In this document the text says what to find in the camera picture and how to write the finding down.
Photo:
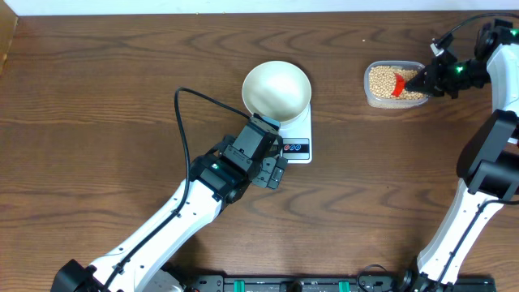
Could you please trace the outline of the red plastic measuring scoop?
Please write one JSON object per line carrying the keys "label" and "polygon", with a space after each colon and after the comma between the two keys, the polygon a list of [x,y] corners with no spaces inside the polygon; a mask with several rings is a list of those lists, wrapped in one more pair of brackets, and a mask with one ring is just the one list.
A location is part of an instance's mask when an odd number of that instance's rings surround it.
{"label": "red plastic measuring scoop", "polygon": [[399,97],[405,89],[405,79],[397,73],[395,73],[394,76],[396,78],[396,84],[392,91],[392,95],[394,97]]}

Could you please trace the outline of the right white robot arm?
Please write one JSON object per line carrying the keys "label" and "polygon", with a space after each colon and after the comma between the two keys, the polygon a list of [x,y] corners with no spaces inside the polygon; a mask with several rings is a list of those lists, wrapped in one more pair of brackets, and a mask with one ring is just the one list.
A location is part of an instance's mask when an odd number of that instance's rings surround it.
{"label": "right white robot arm", "polygon": [[518,156],[505,149],[518,143],[518,30],[511,21],[515,14],[494,12],[492,17],[478,31],[473,58],[458,61],[448,49],[453,34],[446,32],[431,43],[431,64],[405,84],[411,92],[451,98],[490,84],[492,114],[463,148],[454,201],[398,291],[482,290],[483,281],[458,284],[461,264],[491,218],[518,203]]}

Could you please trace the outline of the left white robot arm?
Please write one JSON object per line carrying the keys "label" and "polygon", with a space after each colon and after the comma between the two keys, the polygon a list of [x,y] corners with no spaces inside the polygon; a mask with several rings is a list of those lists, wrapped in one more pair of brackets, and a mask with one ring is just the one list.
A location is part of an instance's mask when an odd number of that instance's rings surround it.
{"label": "left white robot arm", "polygon": [[70,260],[54,277],[53,291],[142,291],[196,232],[251,184],[277,189],[287,166],[280,123],[254,114],[241,133],[191,163],[188,176],[152,217],[118,247],[84,267]]}

